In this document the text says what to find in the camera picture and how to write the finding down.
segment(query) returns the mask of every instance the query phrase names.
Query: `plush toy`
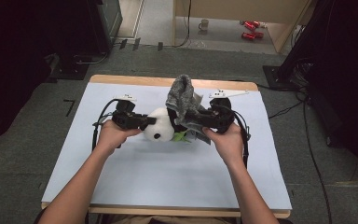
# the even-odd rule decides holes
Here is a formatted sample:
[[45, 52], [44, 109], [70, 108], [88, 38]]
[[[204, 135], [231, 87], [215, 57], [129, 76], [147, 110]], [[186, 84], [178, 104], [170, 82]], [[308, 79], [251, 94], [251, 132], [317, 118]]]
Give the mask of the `plush toy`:
[[190, 142], [186, 139], [188, 129], [184, 127], [172, 126], [172, 118], [169, 109], [166, 107], [157, 108], [148, 117], [156, 118], [155, 124], [149, 124], [144, 129], [144, 135], [153, 142]]
[[144, 129], [144, 135], [153, 142], [168, 142], [173, 139], [174, 129], [166, 107], [157, 108], [148, 117], [156, 118], [155, 124], [149, 124]]

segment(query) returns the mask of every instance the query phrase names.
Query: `gray carpet floor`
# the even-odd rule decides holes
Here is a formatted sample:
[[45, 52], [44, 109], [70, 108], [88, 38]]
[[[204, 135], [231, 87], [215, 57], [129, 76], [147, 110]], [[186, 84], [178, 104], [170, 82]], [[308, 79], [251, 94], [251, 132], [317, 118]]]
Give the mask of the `gray carpet floor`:
[[[262, 65], [281, 65], [284, 56], [202, 49], [130, 47], [114, 49], [91, 65], [83, 81], [43, 83], [0, 136], [0, 223], [32, 223], [90, 77], [95, 74], [243, 80], [267, 85]], [[260, 89], [269, 115], [297, 102], [293, 92]], [[67, 115], [70, 103], [74, 109]], [[333, 223], [358, 223], [358, 159], [346, 148], [325, 144], [324, 127], [305, 106], [310, 142], [324, 179]], [[310, 157], [303, 107], [270, 120], [293, 211], [294, 223], [328, 223], [321, 183]]]

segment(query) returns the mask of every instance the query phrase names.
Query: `white board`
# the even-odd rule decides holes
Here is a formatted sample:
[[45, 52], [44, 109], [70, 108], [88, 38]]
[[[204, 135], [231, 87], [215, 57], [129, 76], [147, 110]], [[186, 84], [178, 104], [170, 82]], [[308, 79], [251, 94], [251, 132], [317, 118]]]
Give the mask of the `white board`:
[[[165, 106], [168, 87], [89, 83], [42, 202], [49, 203], [91, 153], [93, 126], [114, 96], [137, 98], [134, 112], [149, 114]], [[215, 89], [195, 89], [209, 107]], [[259, 91], [230, 97], [232, 108], [250, 126], [248, 170], [270, 209], [290, 210], [269, 120]], [[106, 112], [113, 112], [112, 103]], [[91, 203], [126, 206], [238, 208], [227, 167], [214, 148], [200, 140], [153, 143], [142, 134], [128, 138], [107, 160]]]

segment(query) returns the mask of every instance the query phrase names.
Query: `cable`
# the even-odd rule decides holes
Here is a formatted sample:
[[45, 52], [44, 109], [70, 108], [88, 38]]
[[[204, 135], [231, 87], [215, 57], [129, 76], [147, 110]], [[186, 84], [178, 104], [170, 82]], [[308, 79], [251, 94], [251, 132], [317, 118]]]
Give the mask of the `cable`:
[[309, 82], [305, 79], [305, 76], [312, 66], [311, 63], [298, 63], [295, 66], [291, 81], [299, 86], [308, 86]]
[[101, 61], [103, 61], [106, 57], [107, 57], [107, 52], [104, 54], [103, 58], [101, 58], [101, 60], [99, 61], [96, 61], [96, 62], [89, 62], [89, 63], [82, 63], [82, 62], [79, 62], [77, 64], [96, 64], [96, 63], [100, 63]]
[[283, 109], [283, 110], [280, 110], [280, 111], [277, 112], [276, 114], [269, 116], [268, 119], [273, 119], [273, 118], [276, 118], [276, 117], [278, 117], [278, 116], [280, 116], [280, 115], [286, 114], [286, 113], [289, 112], [291, 109], [295, 108], [295, 107], [298, 106], [298, 105], [301, 105], [302, 103], [303, 103], [303, 102], [298, 102], [298, 103], [295, 104], [295, 105], [292, 105], [292, 106], [287, 107], [287, 108], [285, 108], [285, 109]]
[[188, 13], [187, 13], [187, 36], [185, 38], [185, 40], [182, 42], [182, 44], [177, 45], [177, 46], [168, 46], [167, 48], [180, 48], [182, 47], [185, 43], [187, 43], [187, 40], [190, 38], [190, 13], [191, 13], [191, 0], [188, 4]]
[[301, 89], [302, 87], [298, 87], [298, 89], [281, 89], [281, 88], [272, 88], [272, 87], [268, 87], [268, 86], [263, 86], [261, 84], [257, 84], [257, 87], [259, 88], [263, 88], [263, 89], [267, 89], [267, 90], [271, 90], [271, 91], [298, 91], [299, 89]]
[[237, 120], [238, 124], [240, 125], [241, 128], [241, 138], [242, 138], [242, 143], [243, 143], [243, 152], [242, 152], [242, 161], [243, 164], [245, 165], [245, 167], [248, 167], [248, 158], [249, 158], [249, 148], [248, 148], [248, 140], [249, 140], [249, 134], [248, 132], [246, 132], [246, 129], [248, 128], [245, 124], [245, 127], [243, 127], [243, 124], [240, 120], [240, 118], [238, 117], [238, 115], [240, 115], [239, 113], [234, 112], [234, 118]]
[[101, 118], [103, 118], [103, 114], [108, 106], [110, 106], [114, 101], [117, 101], [117, 99], [113, 99], [109, 101], [106, 106], [103, 108], [103, 111], [101, 112], [100, 117], [98, 117], [97, 122], [95, 122], [93, 125], [95, 126], [94, 134], [92, 136], [92, 150], [97, 146], [97, 136], [98, 136], [98, 126], [100, 126]]
[[[301, 99], [301, 98], [298, 96], [299, 93], [302, 93], [302, 94], [304, 95], [304, 99]], [[305, 92], [303, 92], [303, 91], [297, 91], [297, 92], [296, 92], [296, 98], [297, 98], [297, 100], [300, 101], [300, 102], [305, 102], [305, 101], [308, 99], [308, 95], [307, 95]]]
[[246, 124], [246, 120], [243, 118], [243, 116], [240, 114], [240, 113], [238, 113], [237, 111], [235, 111], [235, 110], [233, 110], [232, 112], [234, 112], [235, 114], [237, 114], [238, 116], [240, 116], [241, 117], [241, 119], [243, 120], [243, 123], [245, 124], [245, 130], [246, 130], [246, 132], [247, 132], [247, 134], [248, 134], [248, 137], [247, 137], [247, 139], [249, 140], [249, 138], [251, 137], [251, 135], [249, 134], [249, 131], [250, 131], [250, 128], [249, 128], [249, 126]]
[[319, 180], [320, 180], [320, 182], [321, 182], [322, 189], [323, 189], [323, 191], [324, 191], [324, 199], [325, 199], [325, 201], [326, 201], [327, 215], [328, 215], [328, 223], [329, 223], [329, 224], [332, 224], [332, 223], [333, 223], [333, 219], [332, 219], [332, 217], [331, 217], [330, 202], [328, 201], [327, 191], [326, 191], [326, 188], [325, 188], [325, 186], [324, 186], [324, 180], [323, 180], [323, 178], [322, 178], [321, 172], [319, 171], [319, 167], [318, 167], [318, 165], [316, 164], [315, 157], [313, 156], [312, 147], [310, 146], [310, 132], [309, 132], [309, 130], [308, 130], [308, 123], [307, 123], [306, 102], [303, 102], [303, 104], [304, 104], [304, 106], [303, 106], [303, 114], [304, 114], [305, 132], [306, 132], [306, 134], [307, 134], [307, 142], [308, 142], [308, 147], [309, 147], [309, 150], [310, 150], [310, 157], [312, 158], [313, 165], [315, 166], [316, 173], [317, 173], [318, 176], [319, 176]]

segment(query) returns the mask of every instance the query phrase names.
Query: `person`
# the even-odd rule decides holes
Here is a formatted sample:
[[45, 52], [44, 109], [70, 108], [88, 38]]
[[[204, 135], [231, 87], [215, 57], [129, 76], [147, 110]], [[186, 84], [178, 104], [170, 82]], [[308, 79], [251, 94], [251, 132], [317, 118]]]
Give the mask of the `person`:
[[[214, 142], [217, 152], [228, 168], [240, 206], [242, 222], [278, 223], [243, 164], [240, 127], [233, 123], [223, 134], [215, 133], [208, 128], [203, 128], [203, 131]], [[140, 132], [138, 129], [122, 130], [112, 120], [106, 121], [101, 128], [97, 146], [36, 223], [83, 223], [107, 158], [128, 137]]]

